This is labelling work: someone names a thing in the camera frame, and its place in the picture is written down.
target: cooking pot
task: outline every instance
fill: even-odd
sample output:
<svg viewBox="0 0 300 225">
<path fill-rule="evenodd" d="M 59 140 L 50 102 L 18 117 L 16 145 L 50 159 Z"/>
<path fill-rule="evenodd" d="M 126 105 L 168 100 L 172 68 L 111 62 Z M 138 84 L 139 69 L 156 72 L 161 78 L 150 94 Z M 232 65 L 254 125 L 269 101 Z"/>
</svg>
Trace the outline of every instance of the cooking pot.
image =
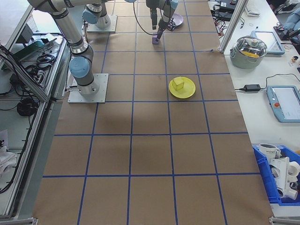
<svg viewBox="0 0 300 225">
<path fill-rule="evenodd" d="M 257 67 L 267 54 L 266 44 L 252 36 L 240 37 L 230 49 L 232 63 L 242 69 Z"/>
</svg>

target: keyboard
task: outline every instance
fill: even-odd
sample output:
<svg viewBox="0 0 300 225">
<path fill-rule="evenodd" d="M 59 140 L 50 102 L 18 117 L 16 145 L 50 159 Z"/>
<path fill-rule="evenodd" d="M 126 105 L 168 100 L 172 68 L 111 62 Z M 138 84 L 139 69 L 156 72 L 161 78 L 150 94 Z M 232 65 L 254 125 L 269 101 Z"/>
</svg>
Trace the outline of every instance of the keyboard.
<svg viewBox="0 0 300 225">
<path fill-rule="evenodd" d="M 254 0 L 248 0 L 248 3 L 245 7 L 245 12 L 247 16 L 260 16 L 260 11 L 257 9 Z"/>
</svg>

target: yellow sponge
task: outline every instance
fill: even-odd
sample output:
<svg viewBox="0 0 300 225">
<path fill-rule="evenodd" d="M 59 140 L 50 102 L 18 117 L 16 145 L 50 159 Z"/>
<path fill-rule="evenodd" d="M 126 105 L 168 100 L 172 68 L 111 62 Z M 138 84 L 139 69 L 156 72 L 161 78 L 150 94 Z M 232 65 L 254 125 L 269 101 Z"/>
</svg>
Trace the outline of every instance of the yellow sponge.
<svg viewBox="0 0 300 225">
<path fill-rule="evenodd" d="M 175 90 L 183 89 L 183 86 L 184 86 L 184 80 L 183 80 L 183 78 L 181 76 L 175 77 L 172 80 L 172 86 L 174 87 Z"/>
</svg>

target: blue plastic crate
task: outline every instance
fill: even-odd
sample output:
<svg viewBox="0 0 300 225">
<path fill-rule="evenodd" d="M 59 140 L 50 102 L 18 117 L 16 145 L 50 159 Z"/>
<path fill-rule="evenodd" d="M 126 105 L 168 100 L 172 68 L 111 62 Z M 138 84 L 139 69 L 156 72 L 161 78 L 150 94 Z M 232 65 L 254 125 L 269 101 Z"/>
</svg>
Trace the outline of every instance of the blue plastic crate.
<svg viewBox="0 0 300 225">
<path fill-rule="evenodd" d="M 286 157 L 290 158 L 290 162 L 296 161 L 300 164 L 300 156 L 298 154 L 284 145 L 279 145 L 277 147 L 281 150 L 282 154 L 285 154 Z M 300 206 L 300 193 L 298 193 L 297 199 L 295 200 L 291 198 L 280 198 L 267 158 L 259 151 L 258 146 L 253 146 L 253 149 L 270 203 L 278 203 L 282 206 Z"/>
</svg>

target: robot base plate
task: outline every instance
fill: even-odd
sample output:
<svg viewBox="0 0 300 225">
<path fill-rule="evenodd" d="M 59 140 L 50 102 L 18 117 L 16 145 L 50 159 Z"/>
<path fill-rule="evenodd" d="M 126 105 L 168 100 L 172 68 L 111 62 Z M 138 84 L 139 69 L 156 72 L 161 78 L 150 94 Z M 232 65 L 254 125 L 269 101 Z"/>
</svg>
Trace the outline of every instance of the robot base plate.
<svg viewBox="0 0 300 225">
<path fill-rule="evenodd" d="M 111 20 L 111 24 L 105 28 L 99 28 L 94 24 L 90 24 L 88 25 L 87 28 L 87 32 L 88 33 L 109 33 L 109 32 L 116 32 L 116 27 L 117 27 L 117 15 L 108 15 L 110 20 Z"/>
<path fill-rule="evenodd" d="M 96 94 L 82 95 L 78 89 L 72 89 L 70 91 L 69 103 L 105 103 L 106 90 L 108 83 L 108 74 L 94 74 L 94 77 L 99 84 L 99 91 Z M 74 80 L 72 86 L 76 86 L 77 83 Z"/>
</svg>

